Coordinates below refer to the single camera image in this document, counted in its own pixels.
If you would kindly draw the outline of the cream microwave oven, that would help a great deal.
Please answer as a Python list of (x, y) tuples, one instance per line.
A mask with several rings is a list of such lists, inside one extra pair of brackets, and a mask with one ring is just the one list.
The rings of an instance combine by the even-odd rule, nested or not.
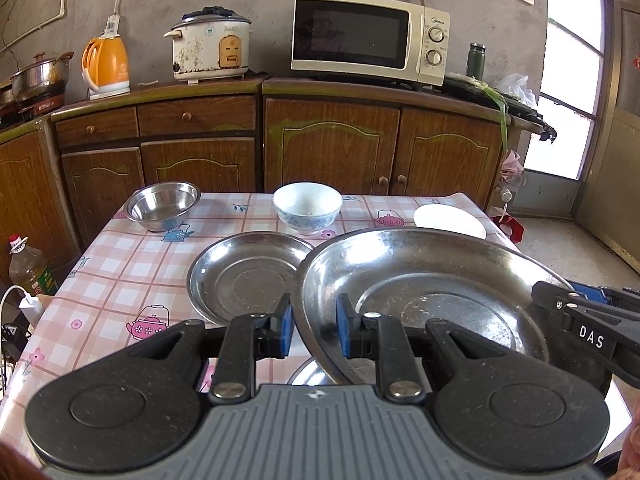
[(450, 15), (397, 0), (294, 0), (291, 68), (441, 86)]

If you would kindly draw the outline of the white ceramic bowl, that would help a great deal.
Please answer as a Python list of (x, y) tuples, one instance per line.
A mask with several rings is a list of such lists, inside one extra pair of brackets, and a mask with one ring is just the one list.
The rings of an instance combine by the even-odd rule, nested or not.
[(450, 205), (426, 204), (413, 213), (415, 226), (447, 231), (484, 240), (486, 230), (482, 222), (465, 210)]

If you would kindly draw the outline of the pink plaid tablecloth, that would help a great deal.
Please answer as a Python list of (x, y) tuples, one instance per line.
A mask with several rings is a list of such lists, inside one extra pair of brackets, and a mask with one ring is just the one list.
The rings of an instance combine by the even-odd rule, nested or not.
[[(185, 318), (200, 318), (186, 292), (192, 261), (207, 246), (250, 231), (291, 234), (317, 246), (344, 232), (374, 226), (412, 226), (424, 204), (446, 204), (483, 223), (491, 242), (518, 250), (486, 214), (462, 193), (440, 197), (343, 195), (333, 224), (311, 236), (281, 223), (272, 197), (208, 193), (176, 234), (154, 234), (119, 211), (89, 245), (44, 310), (9, 380), (1, 402), (1, 441), (35, 460), (24, 433), (25, 406), (47, 382), (137, 342)], [(258, 384), (288, 382), (311, 358), (295, 334), (290, 356), (257, 365)]]

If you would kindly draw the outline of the small steel bowl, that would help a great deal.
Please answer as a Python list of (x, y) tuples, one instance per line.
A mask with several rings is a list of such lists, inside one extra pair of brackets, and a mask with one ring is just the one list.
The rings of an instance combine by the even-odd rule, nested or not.
[(200, 198), (200, 189), (192, 183), (160, 182), (134, 192), (122, 210), (150, 232), (168, 232), (189, 219)]

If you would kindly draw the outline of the brown wooden cabinet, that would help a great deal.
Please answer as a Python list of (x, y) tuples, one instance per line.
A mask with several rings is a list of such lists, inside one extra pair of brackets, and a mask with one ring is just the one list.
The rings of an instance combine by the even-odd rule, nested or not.
[(540, 125), (431, 92), (255, 76), (62, 107), (1, 133), (1, 233), (63, 275), (138, 188), (497, 199), (500, 167)]

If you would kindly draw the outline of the large steel plate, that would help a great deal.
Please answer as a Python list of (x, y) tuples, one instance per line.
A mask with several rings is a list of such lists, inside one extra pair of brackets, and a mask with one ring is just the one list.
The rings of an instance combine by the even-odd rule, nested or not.
[(570, 286), (536, 260), (472, 236), (366, 229), (314, 248), (295, 274), (292, 304), (305, 346), (338, 384), (375, 381), (373, 362), (342, 355), (335, 307), (345, 294), (359, 313), (391, 315), (413, 328), (443, 318), (607, 392), (610, 372), (534, 305), (532, 288), (538, 282)]

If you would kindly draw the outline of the red induction cooker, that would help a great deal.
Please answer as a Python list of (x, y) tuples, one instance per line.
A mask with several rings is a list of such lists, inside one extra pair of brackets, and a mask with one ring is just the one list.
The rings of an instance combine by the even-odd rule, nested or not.
[(1, 127), (9, 127), (19, 122), (28, 122), (41, 115), (51, 113), (65, 104), (63, 93), (45, 96), (32, 102), (12, 102), (1, 107)]

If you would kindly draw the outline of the orange electric kettle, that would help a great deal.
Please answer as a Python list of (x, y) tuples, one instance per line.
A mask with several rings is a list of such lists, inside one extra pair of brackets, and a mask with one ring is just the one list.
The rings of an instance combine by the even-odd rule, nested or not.
[(122, 37), (107, 34), (92, 38), (82, 52), (81, 71), (90, 100), (129, 92), (128, 56)]

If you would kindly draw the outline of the cooking oil bottle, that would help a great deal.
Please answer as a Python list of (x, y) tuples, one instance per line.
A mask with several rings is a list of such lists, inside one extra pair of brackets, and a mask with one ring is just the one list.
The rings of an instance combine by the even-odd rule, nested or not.
[(9, 237), (9, 277), (14, 285), (20, 285), (32, 296), (54, 296), (58, 285), (41, 250), (29, 246), (28, 237), (12, 234)]

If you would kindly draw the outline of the white rice cooker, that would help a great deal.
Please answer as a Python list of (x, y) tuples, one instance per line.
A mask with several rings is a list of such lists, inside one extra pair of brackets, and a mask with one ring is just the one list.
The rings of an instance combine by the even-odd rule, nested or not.
[(223, 6), (204, 6), (183, 14), (164, 33), (172, 41), (175, 80), (198, 84), (201, 80), (244, 76), (248, 71), (250, 25), (248, 18)]

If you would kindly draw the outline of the white power adapter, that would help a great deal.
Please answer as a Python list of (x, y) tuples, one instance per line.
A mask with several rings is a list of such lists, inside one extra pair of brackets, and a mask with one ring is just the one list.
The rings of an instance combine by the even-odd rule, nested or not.
[(44, 312), (43, 304), (38, 296), (24, 296), (20, 302), (20, 309), (32, 327), (38, 325)]

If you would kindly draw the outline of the green thermos bottle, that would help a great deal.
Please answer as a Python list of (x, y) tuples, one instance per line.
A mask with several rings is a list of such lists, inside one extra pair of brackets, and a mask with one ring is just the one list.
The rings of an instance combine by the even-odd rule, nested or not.
[(466, 59), (466, 76), (482, 80), (485, 70), (486, 47), (484, 44), (470, 43)]

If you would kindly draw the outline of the steel pot with lid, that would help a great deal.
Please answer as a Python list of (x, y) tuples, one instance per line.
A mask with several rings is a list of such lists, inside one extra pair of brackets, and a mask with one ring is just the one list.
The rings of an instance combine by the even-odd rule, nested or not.
[(14, 100), (23, 102), (49, 91), (65, 91), (73, 57), (73, 51), (63, 52), (53, 58), (47, 58), (44, 52), (36, 53), (32, 64), (10, 78)]

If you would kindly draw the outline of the blue floral ceramic bowl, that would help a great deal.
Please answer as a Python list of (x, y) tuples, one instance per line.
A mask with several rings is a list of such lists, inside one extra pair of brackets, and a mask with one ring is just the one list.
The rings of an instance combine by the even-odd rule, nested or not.
[(343, 206), (341, 193), (317, 182), (294, 182), (273, 193), (278, 218), (299, 233), (314, 234), (327, 229)]

